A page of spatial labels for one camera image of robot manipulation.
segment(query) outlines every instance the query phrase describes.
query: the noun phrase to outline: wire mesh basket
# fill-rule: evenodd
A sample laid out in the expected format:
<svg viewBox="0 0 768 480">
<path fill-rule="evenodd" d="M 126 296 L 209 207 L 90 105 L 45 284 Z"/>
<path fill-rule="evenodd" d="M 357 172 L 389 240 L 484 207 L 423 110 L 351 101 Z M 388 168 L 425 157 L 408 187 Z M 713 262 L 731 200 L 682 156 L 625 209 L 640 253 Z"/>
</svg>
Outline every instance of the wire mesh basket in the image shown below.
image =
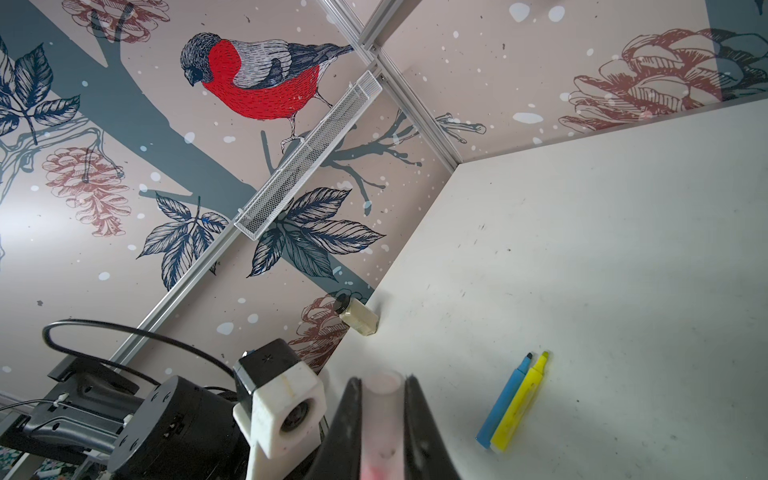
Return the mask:
<svg viewBox="0 0 768 480">
<path fill-rule="evenodd" d="M 371 72 L 363 73 L 243 207 L 235 217 L 235 227 L 251 240 L 259 240 L 381 91 Z"/>
</svg>

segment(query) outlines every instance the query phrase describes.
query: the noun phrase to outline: blue highlighter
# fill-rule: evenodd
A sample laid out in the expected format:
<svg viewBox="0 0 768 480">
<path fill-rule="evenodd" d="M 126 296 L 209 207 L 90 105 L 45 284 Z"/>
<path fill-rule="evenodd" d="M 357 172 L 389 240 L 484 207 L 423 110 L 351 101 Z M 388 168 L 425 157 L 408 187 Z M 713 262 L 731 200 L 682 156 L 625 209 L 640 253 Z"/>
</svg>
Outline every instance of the blue highlighter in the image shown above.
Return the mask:
<svg viewBox="0 0 768 480">
<path fill-rule="evenodd" d="M 518 392 L 520 385 L 523 383 L 525 374 L 528 373 L 528 368 L 531 366 L 531 359 L 533 359 L 533 354 L 529 353 L 525 356 L 520 366 L 512 372 L 512 376 L 509 377 L 501 395 L 498 396 L 496 403 L 493 405 L 491 413 L 488 414 L 485 423 L 480 427 L 480 432 L 478 432 L 478 436 L 475 439 L 484 449 L 491 448 L 491 437 L 498 428 L 498 424 L 502 421 L 507 408 L 509 408 L 509 404 L 512 403 L 515 393 Z"/>
</svg>

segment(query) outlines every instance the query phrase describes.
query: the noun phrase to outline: highlighter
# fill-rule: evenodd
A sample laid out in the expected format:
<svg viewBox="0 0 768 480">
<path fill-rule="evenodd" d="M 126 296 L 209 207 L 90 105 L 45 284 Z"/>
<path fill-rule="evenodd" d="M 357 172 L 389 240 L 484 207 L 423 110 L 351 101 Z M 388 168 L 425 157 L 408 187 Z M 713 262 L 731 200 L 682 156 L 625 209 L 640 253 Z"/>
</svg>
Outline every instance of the highlighter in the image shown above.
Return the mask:
<svg viewBox="0 0 768 480">
<path fill-rule="evenodd" d="M 528 373 L 528 368 L 531 366 L 531 359 L 533 354 L 529 353 L 522 361 L 520 366 L 512 372 L 507 384 L 504 386 L 501 395 L 498 396 L 496 403 L 491 409 L 491 413 L 488 414 L 488 418 L 485 419 L 485 423 L 480 427 L 480 432 L 475 439 L 484 449 L 491 448 L 491 437 L 493 432 L 496 431 L 498 424 L 502 421 L 504 413 L 507 411 L 507 407 L 512 403 L 512 399 L 515 397 L 520 385 L 523 383 L 525 374 Z"/>
<path fill-rule="evenodd" d="M 496 432 L 491 437 L 491 449 L 494 452 L 501 453 L 507 449 L 507 445 L 509 445 L 515 430 L 520 425 L 520 420 L 523 418 L 525 411 L 531 406 L 531 401 L 536 394 L 538 386 L 541 385 L 541 381 L 544 378 L 544 366 L 547 364 L 548 358 L 549 352 L 544 352 L 538 357 L 535 365 L 525 376 L 518 392 L 515 393 L 515 397 L 509 404 L 507 412 L 498 424 Z"/>
</svg>

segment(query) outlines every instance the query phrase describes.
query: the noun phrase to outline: black bottle cap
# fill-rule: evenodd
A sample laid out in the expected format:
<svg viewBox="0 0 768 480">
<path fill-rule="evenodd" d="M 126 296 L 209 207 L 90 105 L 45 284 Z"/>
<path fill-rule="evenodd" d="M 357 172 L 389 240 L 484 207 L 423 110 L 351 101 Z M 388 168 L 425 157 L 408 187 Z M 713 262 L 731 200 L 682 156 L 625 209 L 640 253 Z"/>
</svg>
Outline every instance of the black bottle cap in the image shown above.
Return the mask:
<svg viewBox="0 0 768 480">
<path fill-rule="evenodd" d="M 352 297 L 347 295 L 346 293 L 342 293 L 336 298 L 336 301 L 333 302 L 333 309 L 341 315 L 344 310 L 346 310 L 346 307 L 349 306 L 349 302 L 352 301 Z"/>
</svg>

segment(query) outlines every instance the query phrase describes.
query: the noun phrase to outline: yellow highlighter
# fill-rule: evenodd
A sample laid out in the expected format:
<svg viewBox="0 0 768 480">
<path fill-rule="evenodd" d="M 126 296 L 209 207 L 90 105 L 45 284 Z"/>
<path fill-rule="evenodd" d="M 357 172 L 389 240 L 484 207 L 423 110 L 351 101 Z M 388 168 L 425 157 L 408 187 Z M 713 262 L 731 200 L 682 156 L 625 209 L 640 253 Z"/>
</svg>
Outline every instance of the yellow highlighter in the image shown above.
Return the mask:
<svg viewBox="0 0 768 480">
<path fill-rule="evenodd" d="M 501 453 L 507 449 L 509 441 L 512 440 L 515 430 L 520 425 L 520 420 L 531 405 L 531 400 L 533 400 L 538 386 L 541 385 L 547 358 L 549 358 L 549 352 L 544 352 L 538 357 L 536 364 L 528 370 L 520 389 L 515 393 L 512 403 L 509 404 L 507 412 L 491 437 L 491 450 L 494 452 Z"/>
</svg>

